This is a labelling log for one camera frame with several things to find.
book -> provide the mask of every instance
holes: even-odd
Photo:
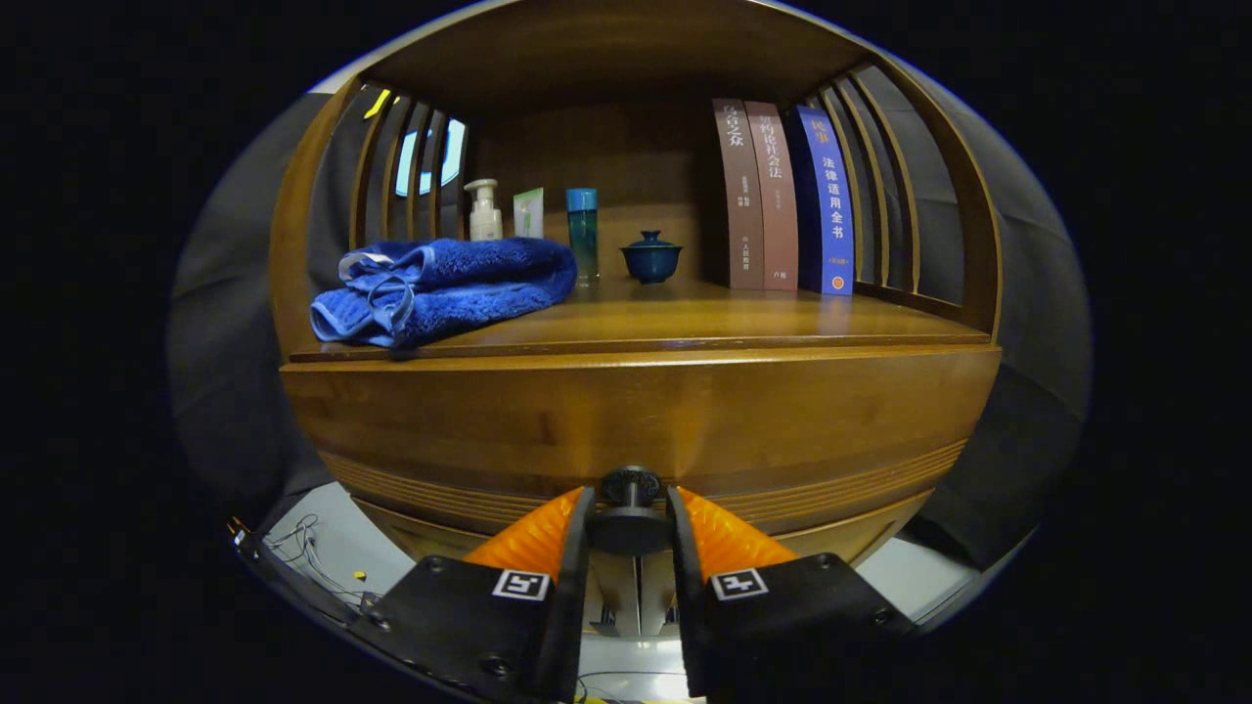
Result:
[[[756,152],[742,100],[715,98],[717,144],[726,177],[726,225],[730,238],[730,287],[764,286],[761,187],[756,178]]]
[[[756,150],[756,175],[761,188],[761,268],[764,288],[795,291],[800,261],[795,212],[795,177],[788,154],[779,110],[769,103],[744,100]]]
[[[851,296],[855,239],[843,145],[818,108],[796,105],[784,125],[795,173],[800,288]]]

soap dispenser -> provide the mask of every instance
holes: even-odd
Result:
[[[496,179],[481,178],[466,184],[466,190],[473,192],[473,209],[470,210],[470,241],[503,239],[505,225],[500,219],[493,189]]]

cable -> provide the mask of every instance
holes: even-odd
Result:
[[[294,557],[280,560],[283,564],[289,565],[289,564],[299,560],[300,557],[304,557],[304,561],[308,564],[308,566],[312,567],[313,571],[317,572],[317,575],[321,576],[323,580],[326,580],[326,582],[327,582],[327,584],[322,584],[318,580],[312,579],[312,575],[305,575],[305,576],[309,576],[309,579],[313,581],[313,584],[317,584],[318,586],[321,586],[322,589],[324,589],[326,591],[328,591],[331,594],[334,594],[334,595],[344,595],[346,594],[348,596],[354,596],[357,599],[364,599],[364,594],[366,594],[364,591],[352,591],[349,589],[346,589],[342,584],[339,584],[338,581],[336,581],[334,577],[332,577],[331,575],[328,575],[326,572],[326,570],[322,567],[322,560],[321,560],[321,557],[318,557],[318,554],[317,554],[317,534],[313,534],[312,536],[309,536],[309,532],[310,532],[309,529],[312,526],[317,525],[318,520],[319,520],[319,517],[318,517],[317,514],[305,514],[304,517],[302,517],[299,521],[295,522],[295,527],[293,527],[288,534],[280,536],[274,542],[267,542],[265,546],[269,547],[270,550],[282,552],[280,549],[282,549],[283,544],[285,544],[288,540],[290,540],[293,536],[295,536],[295,542],[300,546],[300,551]],[[351,606],[358,614],[361,613],[361,606],[358,604],[354,604],[352,601],[344,601],[342,599],[341,599],[341,601],[343,601],[346,605]]]
[[[686,673],[661,673],[661,671],[656,671],[656,670],[600,670],[600,671],[596,671],[596,673],[583,673],[583,674],[578,675],[578,684],[582,685],[582,703],[583,704],[587,701],[587,693],[588,693],[588,690],[592,690],[592,689],[595,689],[596,691],[607,694],[610,701],[616,701],[617,704],[621,704],[621,699],[618,699],[618,698],[613,696],[612,694],[610,694],[608,690],[601,689],[598,686],[587,686],[587,683],[582,681],[582,678],[590,678],[590,676],[595,676],[595,675],[677,675],[677,676],[684,676],[684,678],[687,676]]]
[[[595,675],[675,675],[675,676],[687,676],[687,673],[657,673],[652,670],[601,670],[598,673],[582,673],[578,678],[590,678]]]
[[[578,678],[578,684],[582,685],[582,700],[577,701],[576,704],[587,704],[587,696],[590,695],[590,691],[592,689],[607,696],[606,701],[612,701],[613,704],[621,704],[621,699],[613,696],[612,693],[610,693],[607,689],[600,689],[598,686],[587,686],[587,683],[582,681],[582,678]]]

brown book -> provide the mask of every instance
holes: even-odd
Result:
[[[760,289],[765,283],[761,187],[756,178],[752,130],[742,100],[715,98],[717,144],[726,175],[726,224],[730,230],[730,287]]]
[[[756,149],[756,172],[761,184],[761,224],[765,233],[762,273],[769,291],[795,291],[800,261],[795,210],[795,180],[791,157],[779,110],[769,103],[744,101]]]

blue towel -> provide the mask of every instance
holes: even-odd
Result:
[[[570,248],[547,239],[379,242],[339,261],[346,288],[313,299],[313,332],[417,347],[560,303],[575,272]]]

